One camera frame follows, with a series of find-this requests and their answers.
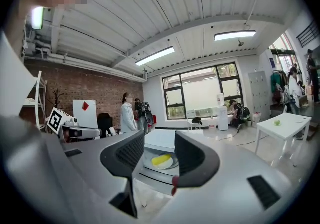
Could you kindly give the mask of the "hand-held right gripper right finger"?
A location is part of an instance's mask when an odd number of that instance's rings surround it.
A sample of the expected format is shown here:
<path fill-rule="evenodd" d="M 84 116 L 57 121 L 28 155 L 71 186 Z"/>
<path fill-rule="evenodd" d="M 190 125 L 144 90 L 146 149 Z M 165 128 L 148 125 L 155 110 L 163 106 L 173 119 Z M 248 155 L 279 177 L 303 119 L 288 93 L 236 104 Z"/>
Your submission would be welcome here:
<path fill-rule="evenodd" d="M 220 168 L 218 153 L 201 134 L 176 131 L 175 155 L 179 163 L 178 188 L 201 187 L 209 182 Z"/>

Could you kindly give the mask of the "white square table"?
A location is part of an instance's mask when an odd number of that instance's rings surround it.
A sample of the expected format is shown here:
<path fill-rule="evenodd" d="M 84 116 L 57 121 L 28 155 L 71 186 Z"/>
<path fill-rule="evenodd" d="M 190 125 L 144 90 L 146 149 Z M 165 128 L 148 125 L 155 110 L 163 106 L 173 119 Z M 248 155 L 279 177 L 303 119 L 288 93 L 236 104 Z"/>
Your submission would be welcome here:
<path fill-rule="evenodd" d="M 299 118 L 307 118 L 307 121 L 304 123 L 296 123 L 295 120 Z M 273 123 L 275 120 L 280 120 L 281 125 L 275 126 Z M 283 113 L 274 118 L 258 123 L 255 140 L 256 149 L 254 153 L 258 153 L 262 133 L 265 133 L 266 135 L 272 138 L 278 139 L 281 142 L 281 145 L 279 149 L 276 150 L 276 157 L 271 163 L 271 167 L 276 168 L 279 164 L 279 161 L 283 158 L 285 154 L 285 149 L 289 140 L 295 142 L 295 135 L 297 135 L 301 131 L 304 131 L 302 143 L 297 147 L 295 151 L 292 152 L 289 158 L 293 166 L 296 167 L 300 162 L 301 152 L 304 150 L 307 144 L 307 137 L 310 129 L 311 120 L 312 118 L 308 116 Z"/>

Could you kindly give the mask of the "black framed window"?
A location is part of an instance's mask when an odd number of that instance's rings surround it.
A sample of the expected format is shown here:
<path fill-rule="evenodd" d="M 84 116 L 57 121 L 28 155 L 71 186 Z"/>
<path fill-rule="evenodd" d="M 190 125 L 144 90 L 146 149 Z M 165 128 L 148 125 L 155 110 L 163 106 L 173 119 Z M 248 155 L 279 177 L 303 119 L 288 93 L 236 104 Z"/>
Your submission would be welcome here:
<path fill-rule="evenodd" d="M 217 116 L 219 93 L 224 94 L 228 114 L 234 111 L 230 100 L 244 102 L 235 62 L 163 77 L 162 83 L 168 120 L 186 119 L 186 111 L 193 109 L 200 118 Z"/>

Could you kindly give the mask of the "person's right hand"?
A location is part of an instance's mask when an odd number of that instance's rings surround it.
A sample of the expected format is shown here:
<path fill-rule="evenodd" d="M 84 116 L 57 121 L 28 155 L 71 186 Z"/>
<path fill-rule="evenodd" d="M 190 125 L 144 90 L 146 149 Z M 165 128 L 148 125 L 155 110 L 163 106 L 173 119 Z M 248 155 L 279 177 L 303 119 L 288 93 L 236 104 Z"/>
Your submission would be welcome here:
<path fill-rule="evenodd" d="M 172 185 L 173 185 L 173 188 L 172 188 L 172 191 L 171 191 L 171 195 L 174 196 L 175 193 L 176 193 L 176 190 L 177 190 L 177 185 L 178 185 L 178 181 L 179 181 L 179 176 L 174 176 L 172 178 Z"/>

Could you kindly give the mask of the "clothes rack with garments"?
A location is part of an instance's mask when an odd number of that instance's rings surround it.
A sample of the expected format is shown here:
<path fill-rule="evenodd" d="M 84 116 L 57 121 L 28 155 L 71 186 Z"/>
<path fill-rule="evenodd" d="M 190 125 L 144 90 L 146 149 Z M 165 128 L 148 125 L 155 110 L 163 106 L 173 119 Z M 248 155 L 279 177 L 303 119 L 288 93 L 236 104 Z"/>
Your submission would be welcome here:
<path fill-rule="evenodd" d="M 283 70 L 274 70 L 270 76 L 272 101 L 280 104 L 283 101 L 285 86 L 288 83 L 288 77 Z"/>

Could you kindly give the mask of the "white shelf rack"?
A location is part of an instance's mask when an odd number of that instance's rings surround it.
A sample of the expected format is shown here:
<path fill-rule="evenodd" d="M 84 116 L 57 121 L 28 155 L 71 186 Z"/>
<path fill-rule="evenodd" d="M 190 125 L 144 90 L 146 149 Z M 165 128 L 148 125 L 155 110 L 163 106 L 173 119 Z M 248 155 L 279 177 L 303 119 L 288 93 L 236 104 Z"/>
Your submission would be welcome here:
<path fill-rule="evenodd" d="M 32 108 L 35 115 L 35 124 L 41 132 L 48 132 L 47 113 L 46 113 L 46 95 L 47 80 L 42 77 L 42 71 L 34 77 L 35 84 L 31 92 L 34 91 L 34 97 L 26 98 L 23 108 Z"/>

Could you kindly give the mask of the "long ceiling light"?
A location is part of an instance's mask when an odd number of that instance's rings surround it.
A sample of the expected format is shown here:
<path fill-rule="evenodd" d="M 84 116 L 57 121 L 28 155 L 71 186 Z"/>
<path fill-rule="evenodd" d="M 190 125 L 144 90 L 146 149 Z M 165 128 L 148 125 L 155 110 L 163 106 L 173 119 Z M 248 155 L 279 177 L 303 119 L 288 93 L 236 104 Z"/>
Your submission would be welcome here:
<path fill-rule="evenodd" d="M 138 60 L 135 64 L 138 65 L 138 66 L 142 66 L 142 65 L 144 65 L 146 63 L 149 63 L 149 62 L 151 62 L 153 60 L 156 60 L 158 58 L 161 58 L 163 56 L 169 55 L 169 54 L 174 53 L 174 52 L 175 52 L 174 47 L 170 46 L 168 48 L 165 48 L 163 50 L 155 52 L 155 53 L 153 53 L 153 54 L 151 54 L 151 55 L 149 55 L 149 56 L 147 56 L 147 57 L 145 57 L 143 59 Z"/>
<path fill-rule="evenodd" d="M 221 40 L 233 39 L 233 38 L 253 37 L 255 34 L 256 34 L 256 30 L 242 30 L 242 31 L 216 33 L 214 35 L 214 40 L 221 41 Z"/>
<path fill-rule="evenodd" d="M 31 12 L 31 26 L 33 29 L 41 30 L 43 28 L 44 7 L 37 6 Z"/>

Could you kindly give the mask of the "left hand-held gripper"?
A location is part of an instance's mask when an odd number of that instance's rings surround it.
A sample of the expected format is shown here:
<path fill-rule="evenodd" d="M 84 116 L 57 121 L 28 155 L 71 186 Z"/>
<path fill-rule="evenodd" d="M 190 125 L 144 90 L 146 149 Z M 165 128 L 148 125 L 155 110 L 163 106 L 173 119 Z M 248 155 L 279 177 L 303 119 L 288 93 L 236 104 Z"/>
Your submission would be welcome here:
<path fill-rule="evenodd" d="M 55 107 L 47 118 L 47 125 L 64 142 L 100 139 L 102 133 L 98 128 L 80 126 L 77 118 Z"/>

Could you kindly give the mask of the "white plate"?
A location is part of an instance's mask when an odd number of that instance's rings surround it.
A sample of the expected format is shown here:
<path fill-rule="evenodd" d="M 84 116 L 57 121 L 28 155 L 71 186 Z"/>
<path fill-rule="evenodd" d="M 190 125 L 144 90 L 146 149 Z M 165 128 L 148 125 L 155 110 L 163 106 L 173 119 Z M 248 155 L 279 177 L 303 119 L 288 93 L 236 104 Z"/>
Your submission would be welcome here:
<path fill-rule="evenodd" d="M 152 158 L 151 163 L 157 169 L 168 169 L 173 165 L 173 161 L 170 154 L 163 154 Z"/>

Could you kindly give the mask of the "black office chair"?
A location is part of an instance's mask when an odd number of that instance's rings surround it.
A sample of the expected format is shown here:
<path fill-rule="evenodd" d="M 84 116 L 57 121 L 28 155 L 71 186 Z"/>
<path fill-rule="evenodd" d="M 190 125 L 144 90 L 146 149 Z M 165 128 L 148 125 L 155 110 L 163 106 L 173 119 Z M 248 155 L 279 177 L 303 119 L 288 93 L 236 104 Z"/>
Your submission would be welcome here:
<path fill-rule="evenodd" d="M 100 113 L 97 116 L 98 128 L 101 130 L 100 138 L 106 138 L 111 135 L 110 128 L 113 127 L 113 118 L 108 113 Z"/>

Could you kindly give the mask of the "dark coat stand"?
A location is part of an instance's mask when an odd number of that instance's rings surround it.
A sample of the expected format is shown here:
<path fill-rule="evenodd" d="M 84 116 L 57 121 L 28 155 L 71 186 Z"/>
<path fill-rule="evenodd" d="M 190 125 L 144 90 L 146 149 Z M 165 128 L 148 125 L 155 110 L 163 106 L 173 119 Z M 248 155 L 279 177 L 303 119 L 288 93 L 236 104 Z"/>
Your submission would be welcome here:
<path fill-rule="evenodd" d="M 64 95 L 64 93 L 61 93 L 60 90 L 57 88 L 53 92 L 54 99 L 48 99 L 48 101 L 53 105 L 55 108 L 59 108 L 59 104 L 61 103 L 60 97 Z"/>

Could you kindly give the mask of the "white cabinet with red diamond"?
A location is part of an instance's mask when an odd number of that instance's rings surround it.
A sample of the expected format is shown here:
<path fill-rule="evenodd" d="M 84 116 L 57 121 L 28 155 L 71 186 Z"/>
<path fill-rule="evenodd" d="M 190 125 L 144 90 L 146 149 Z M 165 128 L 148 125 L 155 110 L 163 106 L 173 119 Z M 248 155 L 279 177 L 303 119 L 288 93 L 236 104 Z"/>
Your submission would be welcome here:
<path fill-rule="evenodd" d="M 73 116 L 79 126 L 98 128 L 96 100 L 73 100 Z"/>

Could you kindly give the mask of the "small white side table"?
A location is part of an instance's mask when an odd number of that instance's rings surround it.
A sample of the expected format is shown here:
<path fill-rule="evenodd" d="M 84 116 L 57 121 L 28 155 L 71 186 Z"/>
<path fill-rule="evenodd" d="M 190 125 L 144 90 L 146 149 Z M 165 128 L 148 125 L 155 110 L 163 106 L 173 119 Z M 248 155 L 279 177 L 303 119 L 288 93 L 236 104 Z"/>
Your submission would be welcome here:
<path fill-rule="evenodd" d="M 186 111 L 186 119 L 187 119 L 187 125 L 188 125 L 187 129 L 188 130 L 193 130 L 193 129 L 201 130 L 202 129 L 202 125 L 192 123 L 192 119 L 195 117 L 198 117 L 198 116 L 196 116 L 195 109 Z"/>

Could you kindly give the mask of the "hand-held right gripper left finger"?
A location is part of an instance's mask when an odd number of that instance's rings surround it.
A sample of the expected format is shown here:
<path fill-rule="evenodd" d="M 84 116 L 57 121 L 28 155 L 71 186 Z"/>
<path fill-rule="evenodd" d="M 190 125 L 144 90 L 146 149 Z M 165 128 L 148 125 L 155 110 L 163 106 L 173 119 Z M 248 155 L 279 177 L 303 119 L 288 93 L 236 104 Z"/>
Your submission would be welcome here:
<path fill-rule="evenodd" d="M 133 181 L 135 171 L 144 154 L 145 134 L 138 131 L 123 140 L 106 147 L 100 154 L 102 165 L 115 177 L 125 178 L 124 188 L 111 199 L 110 204 L 122 212 L 138 218 L 134 201 Z"/>

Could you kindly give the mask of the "white water dispenser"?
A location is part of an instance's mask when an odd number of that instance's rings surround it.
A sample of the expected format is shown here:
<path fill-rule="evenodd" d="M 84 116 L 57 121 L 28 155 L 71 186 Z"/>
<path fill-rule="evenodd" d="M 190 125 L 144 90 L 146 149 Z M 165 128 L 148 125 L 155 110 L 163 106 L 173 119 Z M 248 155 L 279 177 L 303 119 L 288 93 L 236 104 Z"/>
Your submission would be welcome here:
<path fill-rule="evenodd" d="M 225 105 L 225 99 L 224 94 L 219 93 L 217 94 L 217 127 L 220 131 L 226 131 L 228 130 L 228 108 Z"/>

